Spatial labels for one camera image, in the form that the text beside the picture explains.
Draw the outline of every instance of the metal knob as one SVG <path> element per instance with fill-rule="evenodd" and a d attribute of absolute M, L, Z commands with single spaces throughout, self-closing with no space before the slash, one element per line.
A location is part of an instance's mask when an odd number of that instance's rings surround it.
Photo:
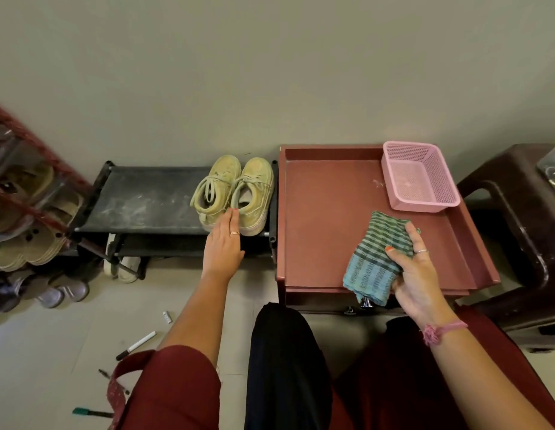
<path fill-rule="evenodd" d="M 371 303 L 368 297 L 363 297 L 363 300 L 361 300 L 361 307 L 363 309 L 373 308 L 373 303 Z"/>

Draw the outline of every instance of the maroon clothing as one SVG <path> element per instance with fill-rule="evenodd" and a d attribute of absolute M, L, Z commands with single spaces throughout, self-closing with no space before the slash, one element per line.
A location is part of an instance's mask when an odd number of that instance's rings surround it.
<path fill-rule="evenodd" d="M 520 349 L 472 308 L 462 307 L 458 314 L 505 375 L 555 427 L 555 402 Z M 113 377 L 143 368 L 125 406 L 122 390 L 114 381 L 109 384 L 113 429 L 218 428 L 221 384 L 202 353 L 170 346 L 132 354 L 117 365 Z M 467 428 L 421 333 L 407 318 L 389 322 L 381 340 L 334 386 L 330 430 Z"/>

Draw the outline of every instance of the green checkered cloth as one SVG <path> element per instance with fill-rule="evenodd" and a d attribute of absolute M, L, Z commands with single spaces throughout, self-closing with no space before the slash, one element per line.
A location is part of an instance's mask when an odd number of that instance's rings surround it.
<path fill-rule="evenodd" d="M 353 253 L 344 276 L 344 287 L 353 291 L 360 302 L 368 297 L 380 306 L 387 304 L 391 284 L 403 269 L 389 259 L 385 247 L 393 246 L 413 256 L 413 244 L 405 230 L 408 221 L 379 211 L 371 214 L 365 238 Z"/>

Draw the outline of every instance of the person's left hand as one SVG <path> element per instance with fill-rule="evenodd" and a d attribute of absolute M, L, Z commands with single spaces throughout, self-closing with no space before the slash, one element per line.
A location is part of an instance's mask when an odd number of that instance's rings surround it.
<path fill-rule="evenodd" d="M 245 252 L 240 250 L 240 234 L 237 209 L 228 208 L 218 217 L 214 229 L 206 239 L 202 277 L 207 274 L 229 282 L 236 274 Z"/>

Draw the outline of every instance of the hand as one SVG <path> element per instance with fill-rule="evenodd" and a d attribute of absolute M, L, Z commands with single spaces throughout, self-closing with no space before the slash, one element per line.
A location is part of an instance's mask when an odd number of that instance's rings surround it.
<path fill-rule="evenodd" d="M 202 277 L 212 275 L 227 283 L 236 274 L 245 254 L 240 250 L 240 235 L 230 233 L 239 232 L 238 219 L 238 210 L 233 208 L 218 217 L 206 239 Z"/>
<path fill-rule="evenodd" d="M 429 253 L 417 253 L 425 249 L 423 239 L 411 222 L 405 225 L 405 230 L 413 242 L 413 259 L 391 246 L 385 248 L 387 256 L 403 267 L 403 275 L 393 283 L 397 301 L 422 330 L 427 324 L 446 325 L 455 321 L 458 318 L 439 288 Z"/>

